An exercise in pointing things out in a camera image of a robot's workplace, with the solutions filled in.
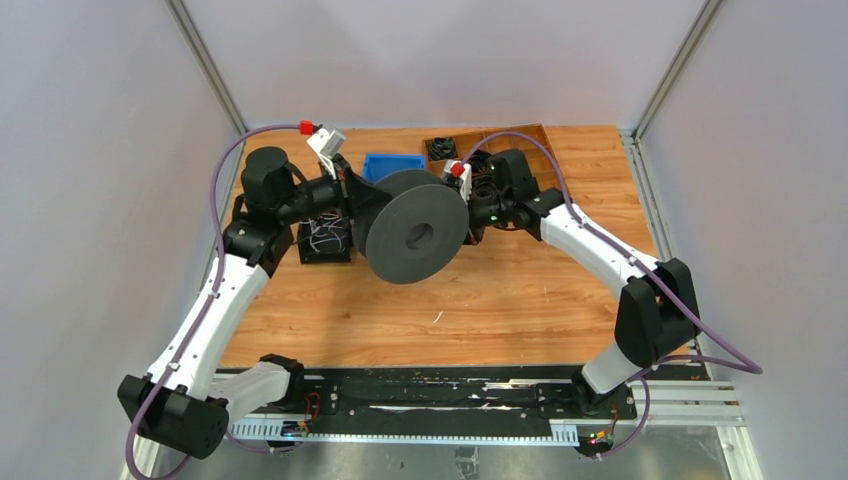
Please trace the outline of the dark grey cable spool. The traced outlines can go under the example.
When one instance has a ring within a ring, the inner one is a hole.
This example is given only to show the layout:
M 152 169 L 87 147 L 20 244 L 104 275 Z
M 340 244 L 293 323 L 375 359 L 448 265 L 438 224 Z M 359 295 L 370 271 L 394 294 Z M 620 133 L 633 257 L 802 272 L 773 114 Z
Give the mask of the dark grey cable spool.
M 355 219 L 353 245 L 380 279 L 411 284 L 442 270 L 469 229 L 468 207 L 453 188 L 426 170 L 397 171 L 376 183 L 391 200 Z

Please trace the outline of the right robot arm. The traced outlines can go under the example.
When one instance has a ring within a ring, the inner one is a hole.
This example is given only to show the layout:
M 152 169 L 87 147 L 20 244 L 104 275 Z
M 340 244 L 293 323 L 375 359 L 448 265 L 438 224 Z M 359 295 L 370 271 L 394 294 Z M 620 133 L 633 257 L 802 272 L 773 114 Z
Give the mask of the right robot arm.
M 468 202 L 471 243 L 488 227 L 523 230 L 577 261 L 618 294 L 614 339 L 572 376 L 571 400 L 595 417 L 633 375 L 693 340 L 698 306 L 691 271 L 678 260 L 659 261 L 591 220 L 558 188 L 542 190 L 518 149 L 482 155 L 485 165 L 454 162 L 444 177 Z

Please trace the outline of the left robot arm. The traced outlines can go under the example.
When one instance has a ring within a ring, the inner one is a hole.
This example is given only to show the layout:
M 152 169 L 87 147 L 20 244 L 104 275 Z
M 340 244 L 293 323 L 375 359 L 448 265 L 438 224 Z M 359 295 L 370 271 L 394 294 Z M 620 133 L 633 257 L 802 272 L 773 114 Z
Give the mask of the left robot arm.
M 277 147 L 251 152 L 241 183 L 231 221 L 216 241 L 213 270 L 186 320 L 148 372 L 126 376 L 118 388 L 132 438 L 196 459 L 209 457 L 230 426 L 254 410 L 271 403 L 293 413 L 305 403 L 302 364 L 280 355 L 213 380 L 247 307 L 294 244 L 293 226 L 331 211 L 355 217 L 391 199 L 341 155 L 331 159 L 329 172 L 308 180 Z

